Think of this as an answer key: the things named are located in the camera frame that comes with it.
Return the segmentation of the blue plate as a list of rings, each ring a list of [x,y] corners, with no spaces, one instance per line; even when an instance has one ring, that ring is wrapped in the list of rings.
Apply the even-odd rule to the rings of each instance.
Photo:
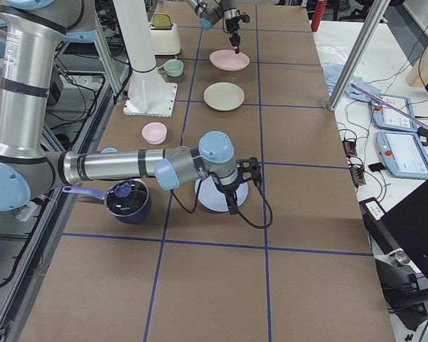
[[[241,206],[248,196],[248,184],[243,183],[236,190],[238,206]],[[212,177],[203,180],[198,194],[199,202],[214,212],[227,212],[228,206],[225,195],[217,190]]]

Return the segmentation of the pink plate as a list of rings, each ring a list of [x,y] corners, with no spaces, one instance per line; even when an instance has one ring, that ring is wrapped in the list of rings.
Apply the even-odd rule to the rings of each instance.
[[[212,52],[210,62],[220,70],[240,71],[249,65],[250,58],[245,53],[224,49]]]

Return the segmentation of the lower teach pendant tablet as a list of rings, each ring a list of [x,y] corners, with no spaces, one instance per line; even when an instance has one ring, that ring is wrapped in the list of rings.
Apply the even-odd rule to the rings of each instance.
[[[376,144],[391,176],[428,179],[428,154],[416,133],[380,130],[376,133]]]

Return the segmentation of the beige plate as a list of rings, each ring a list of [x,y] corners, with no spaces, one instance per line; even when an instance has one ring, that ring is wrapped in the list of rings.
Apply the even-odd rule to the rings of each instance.
[[[233,83],[219,82],[208,86],[203,99],[208,106],[219,111],[230,111],[240,107],[245,100],[241,87]]]

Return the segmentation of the white pedestal column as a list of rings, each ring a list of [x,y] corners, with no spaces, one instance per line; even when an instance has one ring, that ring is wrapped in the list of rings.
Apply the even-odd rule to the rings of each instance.
[[[178,85],[165,82],[158,72],[145,2],[118,0],[113,5],[132,68],[123,112],[169,118]]]

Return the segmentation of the dark blue pot with lid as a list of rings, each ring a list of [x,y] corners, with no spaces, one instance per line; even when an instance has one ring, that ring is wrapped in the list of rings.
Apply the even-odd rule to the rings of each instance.
[[[96,188],[64,186],[65,193],[87,195],[104,204],[106,210],[118,221],[126,224],[138,224],[149,214],[152,199],[148,186],[140,179],[122,180],[103,191]]]

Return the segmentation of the red cylinder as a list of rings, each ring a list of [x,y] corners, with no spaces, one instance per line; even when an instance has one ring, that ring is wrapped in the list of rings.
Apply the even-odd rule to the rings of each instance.
[[[318,0],[311,20],[311,31],[317,32],[327,5],[326,0]]]

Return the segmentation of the toast slice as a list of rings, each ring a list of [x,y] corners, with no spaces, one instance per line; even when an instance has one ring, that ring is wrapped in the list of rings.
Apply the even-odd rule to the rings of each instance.
[[[157,29],[171,29],[173,23],[169,15],[164,13],[155,13],[153,16],[153,26]]]

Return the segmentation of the green bowl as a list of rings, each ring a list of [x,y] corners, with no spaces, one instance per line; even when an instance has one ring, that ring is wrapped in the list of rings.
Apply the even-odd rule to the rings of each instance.
[[[178,59],[170,59],[163,64],[165,73],[170,77],[179,77],[183,74],[184,64]]]

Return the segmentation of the cream toaster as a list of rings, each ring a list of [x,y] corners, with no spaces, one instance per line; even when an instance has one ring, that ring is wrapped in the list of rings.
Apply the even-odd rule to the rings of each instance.
[[[170,28],[158,28],[150,23],[150,34],[155,55],[173,56],[180,53],[180,36],[176,23],[172,23]]]

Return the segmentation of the aluminium frame post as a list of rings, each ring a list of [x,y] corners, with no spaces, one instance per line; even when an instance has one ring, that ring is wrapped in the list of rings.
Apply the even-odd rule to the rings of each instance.
[[[334,111],[337,107],[345,87],[349,84],[355,69],[357,68],[360,59],[365,52],[367,45],[369,44],[378,24],[380,23],[385,10],[389,6],[390,0],[375,0],[373,1],[370,12],[365,19],[365,22],[360,29],[357,39],[352,47],[350,55],[347,59],[345,66],[342,69],[338,82],[336,83],[335,89],[330,96],[327,103],[327,109]]]

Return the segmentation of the teach pendant tablet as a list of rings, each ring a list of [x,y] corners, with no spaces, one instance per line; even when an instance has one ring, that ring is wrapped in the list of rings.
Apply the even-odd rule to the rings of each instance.
[[[414,117],[413,108],[408,97],[382,94],[381,98],[384,102]],[[387,106],[379,104],[376,100],[370,101],[370,109],[372,110],[372,119],[378,129],[411,133],[416,133],[418,131],[418,126],[409,118],[400,115]]]
[[[376,144],[391,176],[428,179],[428,154],[416,133],[380,130],[376,133]]]

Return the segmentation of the black laptop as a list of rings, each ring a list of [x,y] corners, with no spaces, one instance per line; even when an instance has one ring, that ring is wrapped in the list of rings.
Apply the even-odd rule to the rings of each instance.
[[[386,254],[402,249],[428,277],[428,179],[387,211],[374,197],[360,209],[379,248]]]

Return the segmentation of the upper teach pendant tablet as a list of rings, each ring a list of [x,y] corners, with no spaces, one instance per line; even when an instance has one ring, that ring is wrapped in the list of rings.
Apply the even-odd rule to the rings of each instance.
[[[414,117],[413,108],[408,97],[382,94],[381,98],[384,102]],[[411,133],[416,133],[418,131],[418,126],[409,118],[400,115],[387,106],[379,104],[376,100],[370,101],[370,109],[372,110],[372,119],[378,129]]]

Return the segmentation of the clear plastic bag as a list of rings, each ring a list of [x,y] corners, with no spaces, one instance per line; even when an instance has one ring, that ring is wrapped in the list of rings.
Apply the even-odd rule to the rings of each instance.
[[[322,66],[344,65],[350,55],[350,48],[337,44],[316,43],[317,54]]]

